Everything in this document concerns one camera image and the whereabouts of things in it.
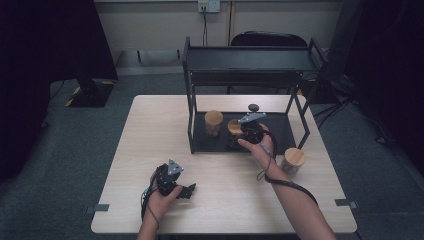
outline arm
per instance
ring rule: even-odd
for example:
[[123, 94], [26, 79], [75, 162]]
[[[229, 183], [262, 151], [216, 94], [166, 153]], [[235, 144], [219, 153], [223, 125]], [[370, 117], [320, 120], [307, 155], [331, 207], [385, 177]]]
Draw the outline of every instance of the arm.
[[[242, 139], [238, 142], [252, 153], [268, 177], [291, 181], [260, 144], [251, 144]], [[264, 136], [262, 143], [272, 152], [273, 144], [268, 135]], [[272, 187], [287, 218], [301, 239], [336, 239], [321, 210], [308, 195], [291, 187], [275, 184]]]
[[148, 208], [144, 214], [143, 223], [138, 232], [137, 240], [153, 240], [156, 237], [156, 231], [159, 227], [159, 222], [174, 199], [180, 194], [182, 186], [177, 186], [166, 197], [162, 196], [158, 190], [155, 190], [149, 198]]

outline gray carpet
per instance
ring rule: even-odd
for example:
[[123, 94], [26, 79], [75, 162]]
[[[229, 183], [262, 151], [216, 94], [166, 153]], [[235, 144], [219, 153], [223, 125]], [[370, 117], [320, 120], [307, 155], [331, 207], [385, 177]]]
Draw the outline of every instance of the gray carpet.
[[[49, 125], [25, 168], [0, 184], [0, 239], [135, 239], [135, 234], [93, 233], [92, 215], [85, 211], [98, 203], [133, 98], [185, 94], [183, 75], [121, 76], [104, 108], [65, 107], [78, 85], [68, 80], [60, 86], [51, 86], [52, 95], [59, 92], [48, 108]], [[225, 87], [198, 90], [225, 92]], [[315, 104], [311, 109], [316, 113], [329, 106]], [[347, 198], [358, 204], [352, 211], [362, 239], [423, 239], [422, 176], [409, 170], [402, 150], [375, 142], [376, 125], [353, 104], [328, 118], [320, 131]], [[338, 237], [360, 239], [356, 234]]]

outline chair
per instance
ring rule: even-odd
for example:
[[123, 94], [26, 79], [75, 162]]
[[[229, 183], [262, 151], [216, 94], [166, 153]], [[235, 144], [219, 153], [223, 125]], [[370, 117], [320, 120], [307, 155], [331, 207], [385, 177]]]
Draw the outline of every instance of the chair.
[[[307, 47], [307, 43], [301, 37], [294, 34], [247, 31], [236, 35], [230, 43], [230, 46], [273, 46], [273, 47]], [[227, 87], [227, 94], [230, 94], [232, 86]]]

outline wooden tabletop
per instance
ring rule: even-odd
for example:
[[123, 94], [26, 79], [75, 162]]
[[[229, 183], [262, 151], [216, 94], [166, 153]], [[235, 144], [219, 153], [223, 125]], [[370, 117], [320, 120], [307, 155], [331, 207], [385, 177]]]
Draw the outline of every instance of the wooden tabletop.
[[[284, 95], [199, 95], [199, 111], [248, 111], [250, 103], [264, 112], [286, 109]], [[143, 95], [134, 99], [91, 228], [96, 233], [137, 233], [141, 225], [141, 194], [156, 167], [170, 158], [184, 167], [177, 183], [196, 183], [191, 199], [175, 200], [160, 223], [162, 234], [294, 233], [270, 184], [257, 181], [261, 171], [249, 153], [190, 153], [186, 95]], [[304, 132], [297, 109], [289, 112], [296, 143]], [[345, 199], [311, 112], [311, 134], [302, 150], [306, 162], [294, 182], [317, 199], [336, 233], [351, 233], [356, 222]]]

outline wooden lid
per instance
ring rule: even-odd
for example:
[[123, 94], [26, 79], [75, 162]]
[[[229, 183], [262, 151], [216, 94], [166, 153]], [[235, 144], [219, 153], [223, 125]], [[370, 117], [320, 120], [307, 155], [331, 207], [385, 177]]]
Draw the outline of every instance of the wooden lid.
[[295, 166], [302, 166], [306, 161], [305, 153], [298, 148], [287, 149], [284, 153], [284, 157], [290, 164]]
[[219, 111], [211, 110], [205, 114], [205, 121], [211, 125], [219, 125], [223, 119], [224, 116]]
[[228, 131], [230, 131], [231, 134], [235, 134], [235, 135], [239, 135], [242, 134], [243, 132], [240, 129], [241, 125], [238, 122], [238, 119], [231, 119], [228, 122]]

